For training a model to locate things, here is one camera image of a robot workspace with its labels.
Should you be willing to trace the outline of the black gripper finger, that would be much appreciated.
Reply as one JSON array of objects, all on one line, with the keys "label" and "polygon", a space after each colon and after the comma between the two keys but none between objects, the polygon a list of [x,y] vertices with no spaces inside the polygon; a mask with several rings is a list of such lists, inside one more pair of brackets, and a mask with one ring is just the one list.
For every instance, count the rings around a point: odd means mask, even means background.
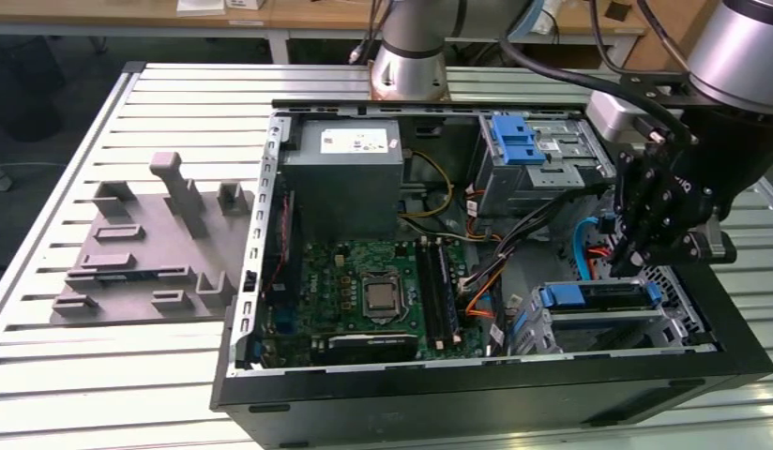
[{"label": "black gripper finger", "polygon": [[668,169],[656,162],[654,182],[646,202],[642,217],[634,229],[626,229],[616,217],[616,244],[610,258],[610,275],[616,278],[634,277],[647,263],[651,248],[663,245],[663,238],[670,238],[675,219],[672,211],[676,201],[683,198],[683,190],[672,178]]},{"label": "black gripper finger", "polygon": [[634,229],[642,217],[654,182],[654,168],[644,153],[624,150],[615,161],[614,212],[626,229]]}]

